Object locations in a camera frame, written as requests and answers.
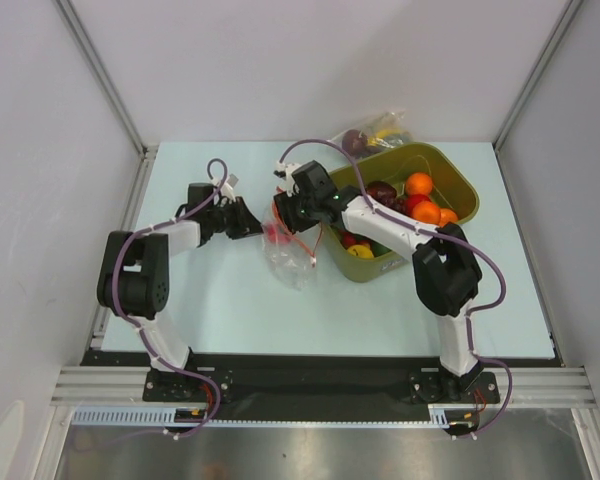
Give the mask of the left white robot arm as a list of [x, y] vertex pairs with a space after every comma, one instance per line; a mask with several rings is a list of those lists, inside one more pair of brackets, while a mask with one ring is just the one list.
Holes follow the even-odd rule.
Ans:
[[244, 199], [210, 183], [188, 186], [187, 201], [161, 228], [111, 232], [96, 287], [99, 304], [131, 325], [149, 355], [145, 401], [184, 401], [211, 386], [196, 372], [191, 348], [176, 332], [166, 306], [170, 260], [204, 246], [215, 234], [240, 240], [262, 233]]

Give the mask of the red fake apple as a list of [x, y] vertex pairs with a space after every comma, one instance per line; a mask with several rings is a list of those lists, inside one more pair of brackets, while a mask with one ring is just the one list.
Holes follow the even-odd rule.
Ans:
[[266, 223], [262, 225], [265, 240], [274, 245], [288, 245], [292, 237], [287, 235], [283, 229], [276, 223]]
[[424, 194], [409, 195], [404, 201], [404, 212], [410, 216], [413, 209], [422, 202], [430, 202], [430, 198]]

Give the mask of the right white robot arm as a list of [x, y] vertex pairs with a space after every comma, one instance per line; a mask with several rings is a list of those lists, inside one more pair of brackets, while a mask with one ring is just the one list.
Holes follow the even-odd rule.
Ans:
[[367, 237], [411, 261], [417, 296], [437, 318], [441, 389], [453, 401], [473, 394], [482, 367], [472, 353], [465, 315], [482, 272], [463, 230], [451, 223], [428, 232], [362, 187], [337, 187], [317, 161], [278, 162], [274, 174], [283, 181], [274, 205], [289, 231], [303, 232], [322, 223]]

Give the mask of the small orange fake tangerine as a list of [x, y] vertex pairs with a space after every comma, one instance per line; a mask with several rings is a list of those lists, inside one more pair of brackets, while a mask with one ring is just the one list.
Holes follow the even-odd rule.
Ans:
[[438, 225], [441, 221], [441, 208], [431, 201], [421, 201], [412, 208], [411, 217], [421, 223]]

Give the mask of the dark purple fake grapes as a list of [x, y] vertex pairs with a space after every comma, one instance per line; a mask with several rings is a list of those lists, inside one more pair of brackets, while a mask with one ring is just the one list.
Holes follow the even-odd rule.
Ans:
[[403, 196], [398, 197], [383, 197], [379, 202], [387, 208], [398, 212], [400, 214], [406, 213], [406, 198]]

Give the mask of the clear zip bag orange seal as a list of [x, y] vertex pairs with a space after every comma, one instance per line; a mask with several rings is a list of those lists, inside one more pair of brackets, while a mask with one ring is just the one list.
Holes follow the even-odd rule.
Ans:
[[288, 245], [268, 243], [262, 235], [262, 250], [274, 277], [287, 288], [297, 291], [305, 289], [315, 281], [318, 247], [323, 236], [323, 227], [318, 224], [308, 231], [291, 233], [278, 216], [274, 200], [265, 208], [262, 224], [276, 223], [292, 237]]

